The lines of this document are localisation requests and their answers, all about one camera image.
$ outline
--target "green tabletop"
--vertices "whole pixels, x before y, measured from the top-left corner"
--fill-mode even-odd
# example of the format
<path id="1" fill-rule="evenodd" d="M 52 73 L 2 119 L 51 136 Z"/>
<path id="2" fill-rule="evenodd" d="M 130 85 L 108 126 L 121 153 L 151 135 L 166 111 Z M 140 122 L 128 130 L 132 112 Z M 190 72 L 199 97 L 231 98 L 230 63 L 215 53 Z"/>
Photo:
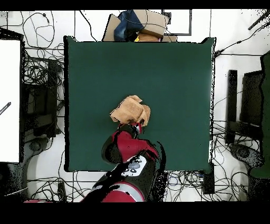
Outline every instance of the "green tabletop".
<path id="1" fill-rule="evenodd" d="M 140 138 L 159 141 L 166 170 L 207 170 L 212 47 L 204 43 L 76 42 L 68 44 L 67 171 L 108 171 L 101 147 L 116 130 L 109 116 L 129 95 L 151 115 Z"/>

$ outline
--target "cardboard box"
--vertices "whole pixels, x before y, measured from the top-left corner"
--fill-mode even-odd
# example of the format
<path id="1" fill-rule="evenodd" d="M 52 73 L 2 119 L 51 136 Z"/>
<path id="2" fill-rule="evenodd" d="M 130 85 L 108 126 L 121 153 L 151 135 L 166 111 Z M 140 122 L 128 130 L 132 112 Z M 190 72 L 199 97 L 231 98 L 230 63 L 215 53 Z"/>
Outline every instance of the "cardboard box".
<path id="1" fill-rule="evenodd" d="M 149 10 L 133 10 L 144 27 L 140 33 L 161 38 L 164 35 L 169 18 Z"/>
<path id="2" fill-rule="evenodd" d="M 138 42 L 158 42 L 158 38 L 152 35 L 139 33 L 139 41 Z"/>
<path id="3" fill-rule="evenodd" d="M 177 36 L 164 36 L 162 42 L 176 42 Z"/>
<path id="4" fill-rule="evenodd" d="M 114 30 L 120 24 L 121 20 L 111 14 L 105 29 L 102 41 L 114 41 Z"/>

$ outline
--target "blue cloth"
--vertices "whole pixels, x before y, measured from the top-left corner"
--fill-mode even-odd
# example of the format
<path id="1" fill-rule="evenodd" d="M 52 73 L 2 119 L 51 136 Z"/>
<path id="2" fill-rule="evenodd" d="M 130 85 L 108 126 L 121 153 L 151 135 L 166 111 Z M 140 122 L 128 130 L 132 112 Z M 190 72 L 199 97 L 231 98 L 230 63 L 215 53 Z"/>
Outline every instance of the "blue cloth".
<path id="1" fill-rule="evenodd" d="M 118 19 L 121 23 L 114 30 L 114 41 L 125 42 L 134 32 L 144 28 L 133 10 L 122 12 Z"/>

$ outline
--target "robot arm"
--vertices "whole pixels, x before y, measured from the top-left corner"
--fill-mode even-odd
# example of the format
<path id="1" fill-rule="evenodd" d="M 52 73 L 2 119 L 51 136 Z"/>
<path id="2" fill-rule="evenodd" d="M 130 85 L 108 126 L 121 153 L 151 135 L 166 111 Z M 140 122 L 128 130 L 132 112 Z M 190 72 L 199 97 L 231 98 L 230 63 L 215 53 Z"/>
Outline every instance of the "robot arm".
<path id="1" fill-rule="evenodd" d="M 82 202 L 144 202 L 156 178 L 159 154 L 148 140 L 137 139 L 141 123 L 120 125 L 105 142 L 102 158 L 118 164 Z"/>

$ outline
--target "crumpled towel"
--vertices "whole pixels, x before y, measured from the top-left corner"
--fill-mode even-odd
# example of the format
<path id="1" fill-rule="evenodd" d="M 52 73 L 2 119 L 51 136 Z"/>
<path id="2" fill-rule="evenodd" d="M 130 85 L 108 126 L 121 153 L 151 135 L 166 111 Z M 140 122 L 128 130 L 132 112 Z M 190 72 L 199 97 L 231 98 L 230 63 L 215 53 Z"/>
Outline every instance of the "crumpled towel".
<path id="1" fill-rule="evenodd" d="M 128 124 L 130 121 L 140 122 L 144 119 L 142 126 L 147 126 L 150 117 L 150 108 L 140 104 L 142 100 L 136 96 L 129 96 L 124 99 L 119 106 L 110 113 L 114 122 Z"/>

